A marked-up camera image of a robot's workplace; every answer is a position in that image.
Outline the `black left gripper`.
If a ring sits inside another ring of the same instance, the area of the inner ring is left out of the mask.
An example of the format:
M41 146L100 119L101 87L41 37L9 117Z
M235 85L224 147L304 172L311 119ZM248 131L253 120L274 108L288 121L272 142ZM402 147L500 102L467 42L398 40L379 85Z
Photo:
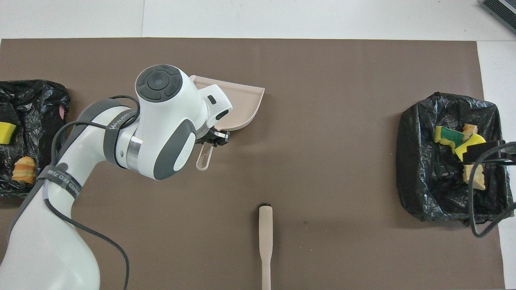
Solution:
M216 130L210 128L209 131L201 138L196 140L197 144L209 143L213 147L226 145L230 140L230 132L226 130Z

